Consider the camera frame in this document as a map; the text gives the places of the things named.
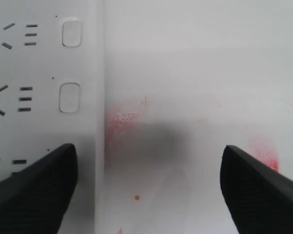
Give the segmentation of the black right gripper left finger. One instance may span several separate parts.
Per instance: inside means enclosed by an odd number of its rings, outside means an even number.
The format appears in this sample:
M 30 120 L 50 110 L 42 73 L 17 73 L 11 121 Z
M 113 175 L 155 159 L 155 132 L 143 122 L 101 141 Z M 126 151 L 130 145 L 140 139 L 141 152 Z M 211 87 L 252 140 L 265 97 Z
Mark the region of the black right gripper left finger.
M 64 144 L 0 182 L 0 234 L 56 234 L 78 181 L 73 144 Z

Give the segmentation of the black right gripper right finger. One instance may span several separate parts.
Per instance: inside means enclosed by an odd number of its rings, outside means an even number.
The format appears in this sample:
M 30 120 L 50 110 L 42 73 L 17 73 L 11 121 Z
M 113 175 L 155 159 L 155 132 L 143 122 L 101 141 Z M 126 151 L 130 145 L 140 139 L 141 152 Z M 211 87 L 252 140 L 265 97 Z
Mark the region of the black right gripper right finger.
M 240 148 L 225 147 L 220 188 L 240 234 L 293 234 L 293 181 Z

